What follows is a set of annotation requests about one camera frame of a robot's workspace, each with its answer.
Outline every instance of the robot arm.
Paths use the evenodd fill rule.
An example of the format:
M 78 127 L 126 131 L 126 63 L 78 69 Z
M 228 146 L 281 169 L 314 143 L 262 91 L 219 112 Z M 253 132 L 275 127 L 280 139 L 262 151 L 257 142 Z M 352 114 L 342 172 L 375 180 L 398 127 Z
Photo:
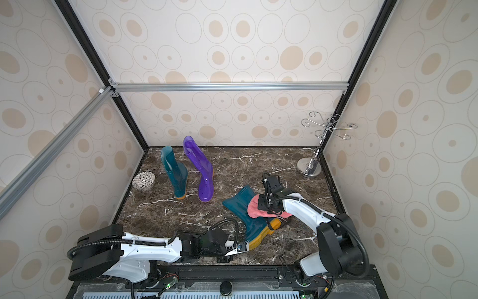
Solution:
M 319 273 L 340 275 L 368 257 L 358 238 L 352 220 L 345 214 L 334 215 L 319 209 L 300 193 L 284 188 L 279 178 L 265 177 L 266 194 L 259 197 L 260 210 L 286 211 L 305 223 L 317 234 L 319 251 L 299 259 L 294 264 L 297 280 L 305 283 Z M 126 278 L 144 287 L 158 282 L 157 261 L 190 263 L 203 256 L 215 256 L 218 262 L 228 262 L 232 255 L 247 252 L 246 242 L 228 240 L 228 233 L 212 226 L 204 234 L 177 232 L 172 238 L 150 238 L 123 232 L 123 226 L 113 224 L 78 240 L 68 257 L 73 260 L 69 279 L 84 281 L 101 275 Z

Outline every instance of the chrome stand base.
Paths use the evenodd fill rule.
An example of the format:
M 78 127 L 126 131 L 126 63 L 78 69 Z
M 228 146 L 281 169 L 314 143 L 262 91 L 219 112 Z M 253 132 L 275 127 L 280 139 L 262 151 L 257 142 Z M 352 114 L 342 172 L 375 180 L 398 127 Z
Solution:
M 320 174 L 322 168 L 318 159 L 312 158 L 302 158 L 297 162 L 297 170 L 304 176 L 308 178 L 314 178 Z

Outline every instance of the marble surface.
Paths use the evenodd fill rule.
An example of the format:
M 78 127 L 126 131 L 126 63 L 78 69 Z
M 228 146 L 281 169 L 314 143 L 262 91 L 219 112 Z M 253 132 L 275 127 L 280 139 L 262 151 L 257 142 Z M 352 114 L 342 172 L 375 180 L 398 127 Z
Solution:
M 175 230 L 204 232 L 209 226 L 225 218 L 239 222 L 239 240 L 244 239 L 245 225 L 222 201 L 233 197 L 246 186 L 263 193 L 261 176 L 264 171 L 279 175 L 284 186 L 290 187 L 318 207 L 336 213 L 330 191 L 323 174 L 314 179 L 302 177 L 296 170 L 300 158 L 312 156 L 313 148 L 300 147 L 203 147 L 203 152 L 214 168 L 214 197 L 203 203 L 197 197 L 201 175 L 182 147 L 174 148 L 176 159 L 189 171 L 187 197 L 177 200 L 171 182 L 161 163 L 161 148 L 151 148 L 141 167 L 151 171 L 156 182 L 151 191 L 132 189 L 118 223 L 124 230 L 148 237 L 170 237 Z M 232 224 L 222 227 L 233 235 Z M 267 236 L 256 249 L 234 256 L 235 265 L 280 264 L 282 255 L 287 263 L 317 251 L 314 233 L 294 217 L 291 224 Z M 215 258 L 202 258 L 197 264 L 215 264 Z

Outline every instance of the purple rain boot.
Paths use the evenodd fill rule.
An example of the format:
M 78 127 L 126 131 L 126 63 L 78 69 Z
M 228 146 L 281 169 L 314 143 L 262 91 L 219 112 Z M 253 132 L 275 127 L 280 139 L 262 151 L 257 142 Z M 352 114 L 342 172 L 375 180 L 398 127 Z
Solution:
M 208 202 L 214 194 L 214 186 L 212 184 L 214 171 L 212 164 L 191 136 L 186 136 L 183 141 L 183 148 L 186 156 L 193 162 L 194 166 L 196 166 L 202 175 L 201 182 L 199 183 L 198 197 L 202 202 Z

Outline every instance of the ventilation grille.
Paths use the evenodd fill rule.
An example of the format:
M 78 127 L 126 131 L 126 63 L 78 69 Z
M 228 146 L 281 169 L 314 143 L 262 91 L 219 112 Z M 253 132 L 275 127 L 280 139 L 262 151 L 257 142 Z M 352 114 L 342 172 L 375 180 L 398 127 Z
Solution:
M 136 299 L 157 294 L 156 292 L 138 292 Z M 83 299 L 131 299 L 128 292 L 86 292 Z M 219 292 L 166 292 L 161 299 L 299 299 L 298 291 L 235 291 L 232 296 L 221 296 Z

